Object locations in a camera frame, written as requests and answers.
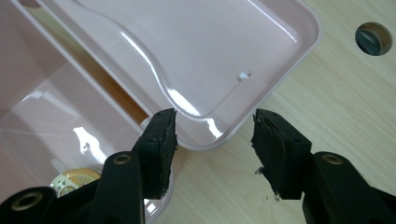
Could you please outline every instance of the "plastic tray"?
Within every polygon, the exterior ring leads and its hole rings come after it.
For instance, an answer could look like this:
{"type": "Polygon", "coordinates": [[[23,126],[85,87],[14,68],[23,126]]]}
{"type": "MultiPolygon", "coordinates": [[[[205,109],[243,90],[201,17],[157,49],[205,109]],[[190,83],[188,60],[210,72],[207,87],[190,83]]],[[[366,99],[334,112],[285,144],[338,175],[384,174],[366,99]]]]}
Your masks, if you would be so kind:
{"type": "Polygon", "coordinates": [[[179,143],[227,141],[319,39],[298,0],[41,0],[150,117],[174,107],[179,143]]]}
{"type": "MultiPolygon", "coordinates": [[[[103,69],[90,63],[89,74],[13,3],[0,4],[0,203],[22,189],[49,186],[70,169],[100,170],[143,132],[117,103],[128,99],[104,79],[103,69]]],[[[161,213],[172,189],[171,175],[161,200],[145,200],[147,222],[161,213]]]]}

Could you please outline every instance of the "round metal object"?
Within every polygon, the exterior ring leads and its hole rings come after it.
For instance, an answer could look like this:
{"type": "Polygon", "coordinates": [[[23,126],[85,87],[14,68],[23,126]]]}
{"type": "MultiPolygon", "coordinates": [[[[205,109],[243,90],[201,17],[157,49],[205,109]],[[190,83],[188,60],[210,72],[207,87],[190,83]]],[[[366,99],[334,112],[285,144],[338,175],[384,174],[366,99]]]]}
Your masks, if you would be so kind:
{"type": "Polygon", "coordinates": [[[29,192],[21,196],[17,201],[11,205],[11,209],[20,212],[29,209],[38,204],[43,199],[43,194],[40,192],[29,192]]]}
{"type": "Polygon", "coordinates": [[[343,162],[343,160],[341,160],[339,157],[334,156],[332,154],[326,154],[322,156],[322,159],[325,160],[326,162],[330,163],[330,164],[334,164],[334,165],[341,165],[343,162]]]}
{"type": "Polygon", "coordinates": [[[50,186],[55,189],[58,197],[62,197],[71,191],[81,188],[92,181],[99,179],[100,173],[90,168],[78,168],[68,170],[55,177],[50,186]]]}

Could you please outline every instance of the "clear plastic lid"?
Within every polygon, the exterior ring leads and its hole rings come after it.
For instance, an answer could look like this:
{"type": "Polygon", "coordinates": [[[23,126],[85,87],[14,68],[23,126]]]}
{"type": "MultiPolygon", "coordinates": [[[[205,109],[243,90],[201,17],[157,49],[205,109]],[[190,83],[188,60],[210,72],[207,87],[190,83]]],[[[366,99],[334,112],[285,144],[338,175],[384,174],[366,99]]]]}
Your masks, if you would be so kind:
{"type": "Polygon", "coordinates": [[[41,0],[152,116],[177,110],[178,142],[227,141],[318,42],[298,0],[41,0]]]}

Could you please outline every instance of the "light wood surface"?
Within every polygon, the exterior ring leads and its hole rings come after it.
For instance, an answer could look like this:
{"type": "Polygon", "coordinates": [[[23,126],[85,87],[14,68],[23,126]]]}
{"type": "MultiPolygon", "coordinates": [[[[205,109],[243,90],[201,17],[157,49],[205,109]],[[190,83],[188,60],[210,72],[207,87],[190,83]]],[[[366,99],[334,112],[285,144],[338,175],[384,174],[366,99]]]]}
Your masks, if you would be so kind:
{"type": "MultiPolygon", "coordinates": [[[[394,0],[305,0],[322,25],[314,50],[262,104],[312,143],[343,155],[376,188],[396,195],[396,47],[363,53],[356,29],[381,23],[396,38],[394,0]]],[[[277,201],[250,139],[253,120],[220,148],[177,152],[171,202],[155,223],[305,223],[302,201],[277,201]]]]}

